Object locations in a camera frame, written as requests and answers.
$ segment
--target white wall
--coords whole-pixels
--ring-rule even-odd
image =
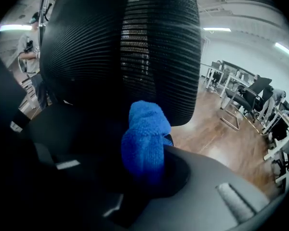
[[[238,65],[246,70],[272,79],[274,88],[286,91],[286,100],[289,102],[289,65],[278,58],[277,49],[259,50],[259,45],[251,47],[241,43],[221,39],[211,39],[208,47],[203,52],[202,63],[211,65],[212,61],[224,60]],[[200,74],[205,75],[207,68],[202,66]]]

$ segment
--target man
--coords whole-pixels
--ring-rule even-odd
[[[29,78],[35,89],[35,94],[38,98],[41,110],[48,106],[47,93],[52,103],[57,102],[56,97],[47,89],[45,82],[39,72],[39,13],[36,12],[30,22],[32,29],[29,33],[25,33],[18,43],[18,56],[21,60],[26,60],[26,66]],[[28,45],[32,45],[30,50],[27,50]]]
[[[284,90],[274,89],[273,95],[263,105],[263,109],[260,111],[258,120],[262,119],[265,110],[268,109],[266,114],[265,114],[265,117],[264,117],[264,122],[266,123],[268,118],[270,117],[272,111],[273,111],[274,105],[279,105],[279,103],[285,97],[286,97],[286,92]]]

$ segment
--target blue cloth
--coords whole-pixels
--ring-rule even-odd
[[[138,183],[158,184],[164,173],[164,138],[171,126],[156,103],[138,101],[131,105],[129,129],[122,137],[121,155],[125,168]]]

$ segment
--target fluorescent light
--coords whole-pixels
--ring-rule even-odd
[[[275,46],[289,55],[289,49],[287,49],[285,46],[281,45],[280,43],[276,43]]]
[[[230,28],[223,28],[223,27],[204,27],[206,31],[224,31],[224,32],[231,32]]]
[[[29,25],[3,25],[0,26],[0,32],[8,30],[31,30],[32,26]]]

